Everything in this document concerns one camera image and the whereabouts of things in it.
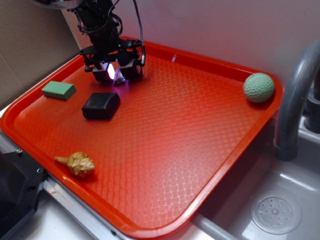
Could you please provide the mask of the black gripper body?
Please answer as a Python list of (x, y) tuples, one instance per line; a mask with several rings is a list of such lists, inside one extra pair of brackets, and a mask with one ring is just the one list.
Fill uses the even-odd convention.
[(126, 66), (131, 60), (136, 60), (138, 66), (146, 63), (146, 49), (141, 40), (120, 39), (108, 51), (97, 50), (94, 45), (81, 49), (85, 70), (106, 70), (106, 65), (120, 60), (121, 66)]

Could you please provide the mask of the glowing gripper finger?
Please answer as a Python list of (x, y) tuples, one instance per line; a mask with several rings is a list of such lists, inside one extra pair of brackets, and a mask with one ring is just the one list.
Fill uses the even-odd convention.
[(143, 76), (143, 69), (136, 59), (130, 60), (127, 65), (120, 66), (119, 70), (126, 80), (136, 80)]
[(86, 73), (92, 73), (99, 83), (110, 82), (115, 78), (115, 69), (109, 62), (86, 65), (84, 70)]

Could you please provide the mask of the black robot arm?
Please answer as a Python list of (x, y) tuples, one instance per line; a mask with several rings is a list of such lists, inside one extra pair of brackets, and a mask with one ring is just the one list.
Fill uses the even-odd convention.
[(100, 83), (140, 79), (146, 63), (143, 39), (120, 37), (123, 25), (113, 13), (115, 6), (110, 0), (82, 0), (69, 9), (77, 18), (79, 31), (88, 35), (92, 44), (80, 50), (84, 70)]

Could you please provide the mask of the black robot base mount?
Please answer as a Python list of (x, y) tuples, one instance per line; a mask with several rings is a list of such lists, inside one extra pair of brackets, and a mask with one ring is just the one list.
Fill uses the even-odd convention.
[(21, 149), (0, 154), (0, 238), (6, 240), (37, 211), (47, 175)]

